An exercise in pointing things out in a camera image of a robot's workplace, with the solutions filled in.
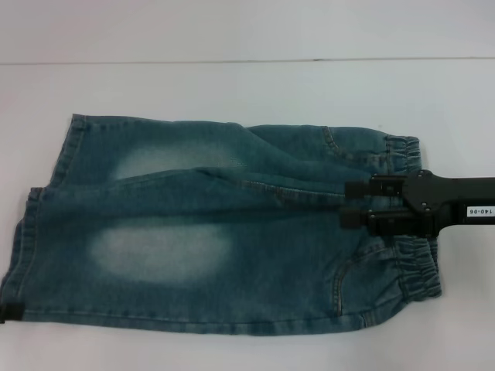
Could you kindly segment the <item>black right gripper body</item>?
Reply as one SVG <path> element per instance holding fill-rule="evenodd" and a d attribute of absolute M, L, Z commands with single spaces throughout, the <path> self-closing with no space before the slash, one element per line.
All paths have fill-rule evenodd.
<path fill-rule="evenodd" d="M 449 226 L 494 224 L 493 178 L 443 178 L 430 171 L 411 173 L 404 202 L 414 213 L 413 234 L 437 237 Z"/>

